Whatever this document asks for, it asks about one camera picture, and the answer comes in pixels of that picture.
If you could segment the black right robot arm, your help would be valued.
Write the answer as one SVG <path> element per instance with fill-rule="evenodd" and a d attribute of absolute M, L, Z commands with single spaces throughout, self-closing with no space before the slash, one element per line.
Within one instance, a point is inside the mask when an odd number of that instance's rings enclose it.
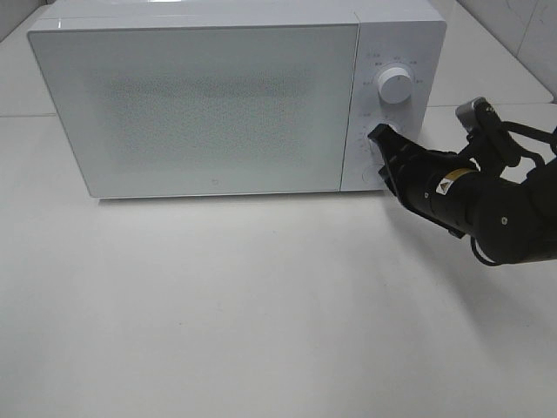
<path fill-rule="evenodd" d="M 408 211 L 469 236 L 476 258 L 487 266 L 556 257 L 556 162 L 539 158 L 525 180 L 500 176 L 464 152 L 428 150 L 380 124 L 368 135 L 379 148 L 379 171 Z"/>

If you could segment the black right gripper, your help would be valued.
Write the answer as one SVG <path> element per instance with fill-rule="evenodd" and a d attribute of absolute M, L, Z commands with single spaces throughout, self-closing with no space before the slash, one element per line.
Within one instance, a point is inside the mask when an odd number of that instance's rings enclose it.
<path fill-rule="evenodd" d="M 380 177 L 405 209 L 459 239 L 472 231 L 466 204 L 449 195 L 458 178 L 474 172 L 472 162 L 418 147 L 388 124 L 378 124 L 367 137 L 384 163 Z"/>

